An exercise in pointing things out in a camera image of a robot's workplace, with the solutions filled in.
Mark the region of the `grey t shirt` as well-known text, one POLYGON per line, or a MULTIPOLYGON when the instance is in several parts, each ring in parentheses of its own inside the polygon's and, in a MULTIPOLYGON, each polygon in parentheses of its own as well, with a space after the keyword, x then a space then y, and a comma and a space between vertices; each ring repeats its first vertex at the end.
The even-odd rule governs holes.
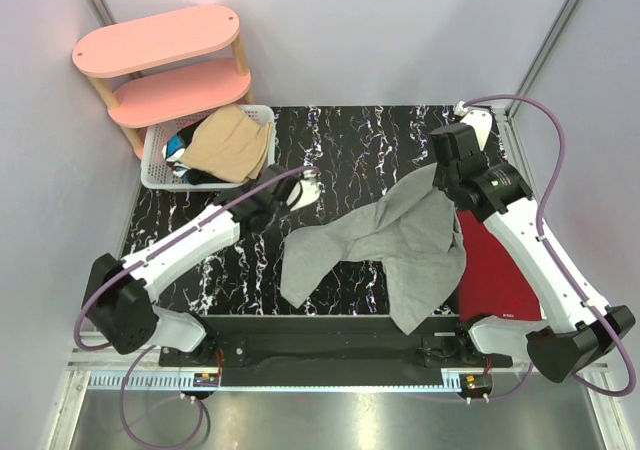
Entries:
POLYGON ((341 261, 376 261, 386 276, 389 315, 406 335, 456 289, 466 268, 453 202, 436 188, 435 165, 414 170, 377 202, 284 240, 281 295, 300 307, 341 261))

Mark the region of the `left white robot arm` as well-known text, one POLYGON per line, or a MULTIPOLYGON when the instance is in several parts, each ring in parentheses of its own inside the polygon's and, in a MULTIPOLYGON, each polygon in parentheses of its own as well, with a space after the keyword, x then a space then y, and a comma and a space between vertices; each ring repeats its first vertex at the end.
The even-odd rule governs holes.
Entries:
POLYGON ((268 166, 254 181, 220 191, 195 218, 154 244, 120 259, 106 253, 89 274, 73 338, 84 351, 81 326, 89 320, 121 355, 145 346, 173 350, 196 366, 217 354, 217 333, 189 311, 158 306, 164 291, 208 256, 316 202, 315 166, 268 166))

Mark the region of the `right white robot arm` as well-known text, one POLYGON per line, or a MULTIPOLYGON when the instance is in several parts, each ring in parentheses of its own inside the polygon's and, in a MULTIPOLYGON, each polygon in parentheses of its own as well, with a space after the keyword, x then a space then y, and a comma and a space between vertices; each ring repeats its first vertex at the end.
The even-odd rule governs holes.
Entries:
POLYGON ((611 352, 635 325, 625 305, 612 306, 584 278, 543 224, 533 193, 508 163, 491 166, 476 129, 454 123, 431 134, 434 185, 468 210, 499 242, 532 288, 544 312, 539 321, 482 315, 463 323, 454 354, 476 366, 489 354, 527 359, 561 383, 611 352))

